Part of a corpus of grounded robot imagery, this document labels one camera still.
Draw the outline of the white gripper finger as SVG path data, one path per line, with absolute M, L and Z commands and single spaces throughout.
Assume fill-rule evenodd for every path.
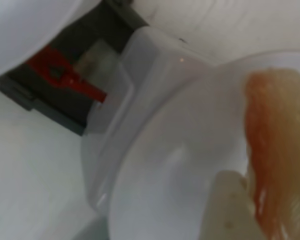
M 213 181 L 201 223 L 202 240 L 261 240 L 255 205 L 236 171 L 221 171 Z

